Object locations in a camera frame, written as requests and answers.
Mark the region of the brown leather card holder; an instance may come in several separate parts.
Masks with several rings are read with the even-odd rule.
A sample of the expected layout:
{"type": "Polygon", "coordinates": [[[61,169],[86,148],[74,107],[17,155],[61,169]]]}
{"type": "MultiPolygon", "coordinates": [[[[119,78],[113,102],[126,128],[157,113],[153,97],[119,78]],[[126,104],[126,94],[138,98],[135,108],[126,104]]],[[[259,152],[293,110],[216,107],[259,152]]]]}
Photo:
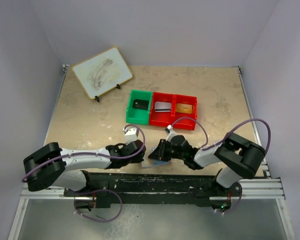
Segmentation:
{"type": "Polygon", "coordinates": [[[150,169],[150,168],[157,168],[157,167],[163,167],[168,166],[171,164],[170,161],[159,161],[159,160],[153,160],[148,158],[148,155],[154,151],[154,148],[150,150],[150,152],[147,152],[144,156],[144,160],[138,164],[140,169],[150,169]]]}

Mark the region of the white VIP card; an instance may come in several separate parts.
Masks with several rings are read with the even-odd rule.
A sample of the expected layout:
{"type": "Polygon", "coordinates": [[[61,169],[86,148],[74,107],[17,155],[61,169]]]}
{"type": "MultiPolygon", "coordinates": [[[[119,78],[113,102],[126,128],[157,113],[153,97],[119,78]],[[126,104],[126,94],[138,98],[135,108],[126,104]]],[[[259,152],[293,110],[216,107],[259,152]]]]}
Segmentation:
{"type": "Polygon", "coordinates": [[[154,103],[154,111],[159,112],[170,112],[172,109],[172,103],[171,102],[164,102],[164,101],[156,101],[154,103]]]}

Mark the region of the black card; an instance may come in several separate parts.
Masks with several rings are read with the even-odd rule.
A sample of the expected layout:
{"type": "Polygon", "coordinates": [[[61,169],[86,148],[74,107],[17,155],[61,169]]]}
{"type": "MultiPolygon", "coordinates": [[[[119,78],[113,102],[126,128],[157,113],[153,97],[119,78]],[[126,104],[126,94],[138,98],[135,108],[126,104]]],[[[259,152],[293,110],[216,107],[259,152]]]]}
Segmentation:
{"type": "Polygon", "coordinates": [[[144,99],[135,99],[132,104],[132,107],[134,109],[145,110],[145,111],[149,110],[149,106],[150,106],[150,101],[144,99]]]}

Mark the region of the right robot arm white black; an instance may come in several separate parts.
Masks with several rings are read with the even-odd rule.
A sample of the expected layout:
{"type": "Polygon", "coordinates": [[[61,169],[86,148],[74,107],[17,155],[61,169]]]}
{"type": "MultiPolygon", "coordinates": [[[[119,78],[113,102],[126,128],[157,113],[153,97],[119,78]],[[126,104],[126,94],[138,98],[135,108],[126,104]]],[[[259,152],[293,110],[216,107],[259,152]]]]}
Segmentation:
{"type": "Polygon", "coordinates": [[[231,133],[222,143],[208,150],[193,147],[183,135],[161,139],[148,155],[155,161],[182,160],[192,170],[202,170],[209,165],[224,163],[216,175],[212,190],[218,196],[225,195],[230,187],[241,179],[253,179],[266,156],[266,150],[254,142],[231,133]]]}

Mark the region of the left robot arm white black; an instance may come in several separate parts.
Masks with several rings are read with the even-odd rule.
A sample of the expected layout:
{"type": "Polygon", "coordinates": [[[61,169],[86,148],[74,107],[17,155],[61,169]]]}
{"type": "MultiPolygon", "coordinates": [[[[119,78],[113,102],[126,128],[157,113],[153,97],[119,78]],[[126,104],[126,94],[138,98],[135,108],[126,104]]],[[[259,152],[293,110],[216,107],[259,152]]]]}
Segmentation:
{"type": "Polygon", "coordinates": [[[25,176],[21,181],[31,192],[61,187],[88,196],[93,184],[84,169],[120,169],[142,162],[145,152],[145,144],[139,139],[86,151],[60,148],[57,142],[51,142],[23,160],[25,176]]]}

